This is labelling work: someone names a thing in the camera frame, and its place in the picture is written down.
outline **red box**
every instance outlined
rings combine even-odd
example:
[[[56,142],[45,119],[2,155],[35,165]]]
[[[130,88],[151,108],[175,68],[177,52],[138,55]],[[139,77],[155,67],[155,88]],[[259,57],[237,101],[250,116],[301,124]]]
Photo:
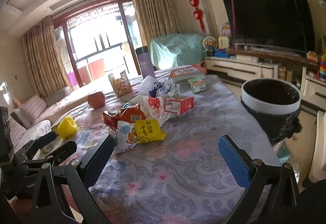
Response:
[[[194,97],[178,95],[165,99],[164,111],[175,114],[183,114],[194,107]]]

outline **small fan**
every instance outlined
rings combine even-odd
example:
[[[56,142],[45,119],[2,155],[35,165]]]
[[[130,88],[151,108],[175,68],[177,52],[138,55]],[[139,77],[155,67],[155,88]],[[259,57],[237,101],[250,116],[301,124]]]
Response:
[[[217,40],[214,37],[206,37],[203,40],[203,51],[207,51],[208,55],[212,55],[217,48]]]

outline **barcode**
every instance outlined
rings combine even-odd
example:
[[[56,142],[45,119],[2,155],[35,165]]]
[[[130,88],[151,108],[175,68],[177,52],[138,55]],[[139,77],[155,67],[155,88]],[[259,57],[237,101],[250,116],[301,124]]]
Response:
[[[131,120],[131,121],[141,120],[141,116],[131,115],[130,120]]]

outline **television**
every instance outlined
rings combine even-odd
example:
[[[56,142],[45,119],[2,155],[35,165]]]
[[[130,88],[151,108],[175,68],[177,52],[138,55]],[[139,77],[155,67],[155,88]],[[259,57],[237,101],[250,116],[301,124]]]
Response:
[[[235,45],[315,50],[307,0],[223,0]]]

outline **beige curtain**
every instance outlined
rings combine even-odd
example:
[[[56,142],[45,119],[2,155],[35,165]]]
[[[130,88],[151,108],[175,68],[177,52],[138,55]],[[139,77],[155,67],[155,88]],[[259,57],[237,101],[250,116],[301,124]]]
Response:
[[[66,86],[71,87],[59,56],[52,18],[47,16],[22,38],[34,91],[45,98]]]
[[[144,46],[152,38],[179,33],[169,0],[132,0]]]

